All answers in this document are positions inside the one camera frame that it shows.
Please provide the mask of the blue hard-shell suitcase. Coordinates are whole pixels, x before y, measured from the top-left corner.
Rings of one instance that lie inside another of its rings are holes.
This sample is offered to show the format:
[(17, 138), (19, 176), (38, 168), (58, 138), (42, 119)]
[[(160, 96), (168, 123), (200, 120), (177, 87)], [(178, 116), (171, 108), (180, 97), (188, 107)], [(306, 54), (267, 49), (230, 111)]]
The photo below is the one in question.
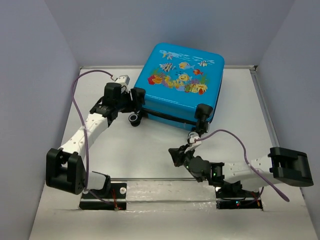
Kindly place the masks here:
[(217, 107), (224, 66), (224, 58), (217, 53), (157, 44), (134, 85), (145, 90), (139, 116), (199, 135), (207, 133)]

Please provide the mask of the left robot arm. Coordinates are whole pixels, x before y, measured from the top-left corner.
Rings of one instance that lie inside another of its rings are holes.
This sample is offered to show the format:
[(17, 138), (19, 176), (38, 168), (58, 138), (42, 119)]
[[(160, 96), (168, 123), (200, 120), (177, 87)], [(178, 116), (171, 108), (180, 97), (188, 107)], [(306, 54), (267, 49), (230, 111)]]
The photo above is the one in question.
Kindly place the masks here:
[(79, 195), (94, 191), (104, 198), (110, 194), (109, 175), (89, 170), (89, 149), (112, 124), (119, 113), (131, 113), (133, 123), (140, 121), (146, 91), (139, 87), (128, 89), (125, 83), (109, 82), (104, 95), (90, 109), (82, 126), (58, 149), (46, 154), (45, 183), (48, 187)]

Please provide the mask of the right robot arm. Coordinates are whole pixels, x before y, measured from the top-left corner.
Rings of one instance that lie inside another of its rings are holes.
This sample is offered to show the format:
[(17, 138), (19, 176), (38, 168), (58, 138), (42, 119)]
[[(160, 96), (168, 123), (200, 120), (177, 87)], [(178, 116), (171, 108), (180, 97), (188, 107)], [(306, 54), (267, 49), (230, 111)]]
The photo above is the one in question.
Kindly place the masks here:
[(311, 187), (313, 178), (306, 153), (282, 147), (270, 148), (270, 153), (251, 162), (209, 162), (194, 155), (183, 145), (168, 150), (175, 167), (183, 166), (197, 182), (231, 190), (235, 196), (266, 186), (284, 183), (292, 187)]

